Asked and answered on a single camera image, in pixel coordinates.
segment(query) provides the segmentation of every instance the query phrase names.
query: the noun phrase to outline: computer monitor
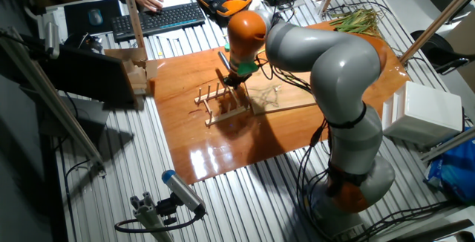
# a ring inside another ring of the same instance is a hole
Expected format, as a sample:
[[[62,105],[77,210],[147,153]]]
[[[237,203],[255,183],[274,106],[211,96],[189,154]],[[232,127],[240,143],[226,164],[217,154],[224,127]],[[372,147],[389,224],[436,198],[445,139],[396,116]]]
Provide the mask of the computer monitor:
[[[32,48],[45,49],[45,41],[22,35]],[[134,108],[134,92],[122,61],[99,53],[59,46],[57,59],[39,60],[58,90],[90,97],[111,108]]]

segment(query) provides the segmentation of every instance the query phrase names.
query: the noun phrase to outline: white box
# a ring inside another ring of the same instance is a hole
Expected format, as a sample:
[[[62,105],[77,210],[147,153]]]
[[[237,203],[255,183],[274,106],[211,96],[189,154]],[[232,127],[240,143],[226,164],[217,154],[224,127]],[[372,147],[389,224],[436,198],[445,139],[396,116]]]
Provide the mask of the white box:
[[[423,146],[436,145],[463,128],[455,94],[406,82],[383,104],[383,134]]]

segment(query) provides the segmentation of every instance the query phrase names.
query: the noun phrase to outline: black keyboard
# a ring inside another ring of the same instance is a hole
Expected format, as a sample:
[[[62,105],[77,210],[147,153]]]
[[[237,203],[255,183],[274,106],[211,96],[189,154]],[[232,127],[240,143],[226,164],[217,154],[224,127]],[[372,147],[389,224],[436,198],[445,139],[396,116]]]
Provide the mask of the black keyboard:
[[[203,12],[196,2],[163,8],[156,13],[139,13],[139,19],[144,36],[196,26],[205,21]],[[130,16],[113,18],[112,30],[116,42],[135,39]]]

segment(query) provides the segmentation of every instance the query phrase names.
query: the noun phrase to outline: glossy wooden tabletop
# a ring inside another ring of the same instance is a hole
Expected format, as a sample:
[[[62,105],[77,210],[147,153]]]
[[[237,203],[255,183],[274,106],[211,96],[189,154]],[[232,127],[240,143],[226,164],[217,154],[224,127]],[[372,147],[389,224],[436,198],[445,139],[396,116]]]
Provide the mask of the glossy wooden tabletop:
[[[312,28],[331,30],[328,23]],[[206,127],[204,104],[196,105],[198,89],[207,92],[219,81],[216,70],[227,74],[217,52],[207,50],[158,61],[157,78],[151,80],[175,171],[194,183],[270,157],[306,146],[321,124],[317,105],[254,116],[251,111]],[[392,51],[377,82],[364,94],[364,101],[381,115],[382,104],[409,78]],[[227,108],[229,96],[209,102],[211,109]]]

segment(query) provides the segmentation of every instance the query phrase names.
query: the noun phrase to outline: blue bag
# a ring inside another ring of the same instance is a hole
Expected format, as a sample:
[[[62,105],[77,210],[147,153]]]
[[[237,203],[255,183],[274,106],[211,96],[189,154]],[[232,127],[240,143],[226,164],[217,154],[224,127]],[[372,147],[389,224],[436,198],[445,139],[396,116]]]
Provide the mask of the blue bag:
[[[427,168],[425,179],[464,203],[475,205],[475,139],[436,158]]]

